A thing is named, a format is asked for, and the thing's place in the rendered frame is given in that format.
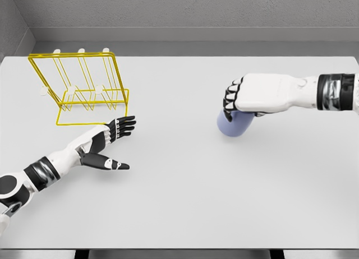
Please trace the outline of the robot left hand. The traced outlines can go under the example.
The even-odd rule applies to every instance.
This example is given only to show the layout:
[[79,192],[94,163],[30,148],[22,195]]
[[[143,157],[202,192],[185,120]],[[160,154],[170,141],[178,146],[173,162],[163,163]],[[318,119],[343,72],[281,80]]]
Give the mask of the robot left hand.
[[128,170],[130,166],[102,155],[108,145],[129,136],[135,128],[135,116],[116,118],[107,124],[99,124],[68,144],[79,157],[79,164],[100,170]]

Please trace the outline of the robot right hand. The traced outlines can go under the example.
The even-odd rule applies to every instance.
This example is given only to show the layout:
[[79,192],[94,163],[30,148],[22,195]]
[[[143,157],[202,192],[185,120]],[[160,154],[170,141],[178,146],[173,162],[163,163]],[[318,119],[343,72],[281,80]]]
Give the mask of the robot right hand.
[[272,73],[248,73],[234,80],[225,91],[223,113],[232,121],[236,111],[256,116],[279,113],[293,106],[294,77]]

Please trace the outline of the lavender blue cup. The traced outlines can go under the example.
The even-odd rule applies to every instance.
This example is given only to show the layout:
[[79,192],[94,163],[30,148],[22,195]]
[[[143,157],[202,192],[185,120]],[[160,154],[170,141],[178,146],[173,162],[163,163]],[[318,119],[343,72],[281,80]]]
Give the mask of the lavender blue cup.
[[217,117],[217,126],[222,134],[229,137],[238,137],[246,132],[254,118],[254,113],[233,111],[231,112],[232,121],[230,122],[224,111],[220,111]]

